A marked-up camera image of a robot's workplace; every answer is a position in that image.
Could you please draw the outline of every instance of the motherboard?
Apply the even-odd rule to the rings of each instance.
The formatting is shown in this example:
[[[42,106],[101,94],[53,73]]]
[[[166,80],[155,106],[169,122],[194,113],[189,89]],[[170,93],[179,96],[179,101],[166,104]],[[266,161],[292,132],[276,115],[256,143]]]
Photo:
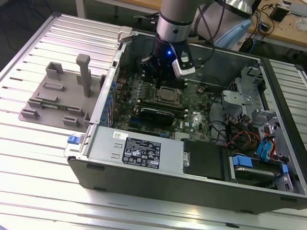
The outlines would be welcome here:
[[[144,74],[121,69],[113,128],[157,137],[211,141],[210,94],[201,82],[179,79],[159,89]]]

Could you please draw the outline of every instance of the gray plastic peg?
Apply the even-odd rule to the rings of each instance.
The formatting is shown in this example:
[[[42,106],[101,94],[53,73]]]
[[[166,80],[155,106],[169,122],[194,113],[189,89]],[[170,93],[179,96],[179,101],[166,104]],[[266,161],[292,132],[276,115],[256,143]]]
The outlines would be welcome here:
[[[91,96],[91,74],[88,69],[88,64],[90,63],[90,60],[91,60],[90,56],[85,54],[79,54],[76,59],[77,64],[80,66],[83,91],[85,97]]]

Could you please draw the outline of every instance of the power supply label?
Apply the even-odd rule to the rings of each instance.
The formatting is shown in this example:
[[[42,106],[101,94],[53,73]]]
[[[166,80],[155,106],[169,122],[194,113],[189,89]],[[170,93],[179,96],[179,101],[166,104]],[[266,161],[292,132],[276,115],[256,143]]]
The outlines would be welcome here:
[[[161,143],[127,138],[122,161],[125,164],[159,169]]]

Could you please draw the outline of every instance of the blue tab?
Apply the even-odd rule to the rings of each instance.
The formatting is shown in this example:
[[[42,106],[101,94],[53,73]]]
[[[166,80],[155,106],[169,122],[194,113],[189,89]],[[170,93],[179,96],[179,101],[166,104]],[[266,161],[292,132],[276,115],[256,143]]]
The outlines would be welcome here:
[[[76,137],[74,135],[70,135],[68,137],[67,143],[73,144],[73,145],[78,145],[80,141],[80,137]]]
[[[282,169],[283,169],[283,173],[288,173],[289,172],[288,166],[286,164],[282,165]]]
[[[250,157],[238,155],[238,156],[232,157],[232,160],[234,162],[234,165],[253,167]]]
[[[264,161],[269,161],[268,159],[268,151],[271,149],[272,143],[270,141],[267,141],[266,139],[263,139],[258,147],[257,154],[261,158],[264,159]]]

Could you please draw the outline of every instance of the slotted metal surface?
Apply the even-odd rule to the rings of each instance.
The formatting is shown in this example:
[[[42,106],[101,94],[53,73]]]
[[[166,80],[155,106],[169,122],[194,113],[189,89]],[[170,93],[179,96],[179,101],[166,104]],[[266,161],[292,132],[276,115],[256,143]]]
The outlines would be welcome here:
[[[118,29],[70,16],[50,18],[1,72],[0,225],[8,230],[225,230],[232,229],[225,223],[234,223],[247,230],[305,229],[307,210],[255,216],[84,189],[63,153],[67,137],[75,132],[18,120],[49,61],[78,72],[74,60],[86,53],[92,74],[106,73]]]
[[[283,91],[296,127],[307,149],[307,76],[293,64],[271,60],[277,80]],[[274,111],[272,99],[265,92],[269,109]]]

